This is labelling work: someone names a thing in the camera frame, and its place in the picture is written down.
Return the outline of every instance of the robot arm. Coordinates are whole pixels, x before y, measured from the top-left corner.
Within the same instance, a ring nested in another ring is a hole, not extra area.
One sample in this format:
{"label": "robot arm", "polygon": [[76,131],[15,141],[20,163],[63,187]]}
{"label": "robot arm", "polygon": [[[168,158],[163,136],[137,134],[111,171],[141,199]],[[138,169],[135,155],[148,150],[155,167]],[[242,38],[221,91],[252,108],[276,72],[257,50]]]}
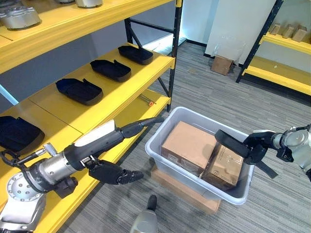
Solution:
{"label": "robot arm", "polygon": [[311,124],[292,127],[284,133],[254,131],[243,142],[222,130],[218,130],[215,137],[219,143],[243,157],[245,163],[257,165],[272,178],[277,174],[261,160],[269,148],[274,149],[279,159],[297,163],[311,181]]}
{"label": "robot arm", "polygon": [[[130,171],[98,157],[110,150],[125,138],[130,138],[153,123],[160,123],[161,117],[137,121],[122,128],[115,128],[110,121],[85,134],[74,144],[57,153],[51,144],[26,158],[20,160],[9,150],[0,156],[3,161],[21,169],[7,184],[8,202],[0,214],[0,233],[33,232],[41,218],[46,193],[54,190],[61,198],[71,194],[78,185],[77,180],[70,175],[87,168],[89,175],[103,183],[126,184],[143,178],[141,171]],[[28,162],[44,153],[51,155],[31,165]]]}

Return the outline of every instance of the white wall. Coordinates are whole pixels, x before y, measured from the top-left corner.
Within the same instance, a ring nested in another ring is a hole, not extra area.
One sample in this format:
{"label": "white wall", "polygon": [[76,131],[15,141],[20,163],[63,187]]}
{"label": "white wall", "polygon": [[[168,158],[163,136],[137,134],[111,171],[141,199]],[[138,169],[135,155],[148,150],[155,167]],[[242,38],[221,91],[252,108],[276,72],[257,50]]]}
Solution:
{"label": "white wall", "polygon": [[183,37],[206,44],[219,0],[184,0],[180,33]]}
{"label": "white wall", "polygon": [[205,53],[212,54],[219,38],[230,35],[246,43],[239,60],[243,64],[274,3],[274,0],[219,0]]}
{"label": "white wall", "polygon": [[[289,23],[295,27],[298,26],[298,24],[302,24],[307,27],[308,33],[310,33],[311,1],[284,1],[274,22],[280,23],[282,28],[286,27]],[[311,55],[306,53],[298,52],[272,43],[263,42],[257,50],[256,56],[311,73]]]}
{"label": "white wall", "polygon": [[[170,2],[133,18],[173,28],[175,4]],[[167,35],[159,30],[133,25],[142,44]],[[83,36],[27,61],[3,74],[0,84],[18,101],[55,82],[80,66],[126,42],[124,22]],[[11,104],[0,94],[0,112]]]}

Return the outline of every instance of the small cardboard box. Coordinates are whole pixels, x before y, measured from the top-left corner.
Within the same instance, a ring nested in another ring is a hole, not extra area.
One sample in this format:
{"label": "small cardboard box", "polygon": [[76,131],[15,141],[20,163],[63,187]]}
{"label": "small cardboard box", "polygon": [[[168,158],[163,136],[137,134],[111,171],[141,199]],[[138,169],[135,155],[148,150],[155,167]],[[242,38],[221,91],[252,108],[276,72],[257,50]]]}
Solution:
{"label": "small cardboard box", "polygon": [[288,24],[282,33],[282,37],[287,39],[292,36],[293,32],[294,32],[294,27],[291,24]]}
{"label": "small cardboard box", "polygon": [[227,75],[232,63],[233,60],[216,55],[211,70],[223,75]]}
{"label": "small cardboard box", "polygon": [[300,42],[307,34],[307,28],[305,26],[299,25],[293,34],[292,40]]}
{"label": "small cardboard box", "polygon": [[280,30],[280,28],[281,28],[281,25],[279,23],[273,24],[270,30],[270,34],[276,35],[278,31]]}
{"label": "small cardboard box", "polygon": [[226,191],[237,185],[243,158],[217,143],[201,179]]}
{"label": "small cardboard box", "polygon": [[161,147],[161,155],[188,172],[199,176],[207,166],[216,139],[180,121]]}

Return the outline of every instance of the clear plastic bag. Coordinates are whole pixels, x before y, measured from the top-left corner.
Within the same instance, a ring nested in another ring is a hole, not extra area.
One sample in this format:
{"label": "clear plastic bag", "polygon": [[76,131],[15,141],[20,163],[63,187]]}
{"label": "clear plastic bag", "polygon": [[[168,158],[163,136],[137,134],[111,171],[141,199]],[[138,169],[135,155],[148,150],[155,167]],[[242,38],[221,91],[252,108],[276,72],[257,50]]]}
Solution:
{"label": "clear plastic bag", "polygon": [[223,35],[218,39],[211,56],[219,55],[233,60],[234,64],[239,63],[239,59],[244,51],[246,43],[233,36]]}

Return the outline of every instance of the gray carpet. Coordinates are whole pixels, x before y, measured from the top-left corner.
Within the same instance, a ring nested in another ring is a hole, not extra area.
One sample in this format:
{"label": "gray carpet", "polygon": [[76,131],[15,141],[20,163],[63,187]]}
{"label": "gray carpet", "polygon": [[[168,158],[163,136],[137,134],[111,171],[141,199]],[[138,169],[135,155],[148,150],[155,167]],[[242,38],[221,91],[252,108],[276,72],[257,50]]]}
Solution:
{"label": "gray carpet", "polygon": [[[183,43],[178,51],[172,107],[185,106],[245,133],[254,129],[283,132],[311,121],[310,96],[249,77],[235,83],[240,71],[228,76],[209,70],[212,59],[201,46]],[[166,83],[168,73],[162,77]],[[152,89],[161,91],[158,82]],[[58,233],[126,233],[148,197],[158,197],[159,233],[310,233],[311,184],[296,164],[285,163],[269,151],[264,162],[279,174],[271,180],[255,169],[247,202],[222,201],[207,216],[150,178],[154,162],[144,146],[158,126],[140,138],[122,167],[140,169],[145,178],[124,185],[98,185]]]}

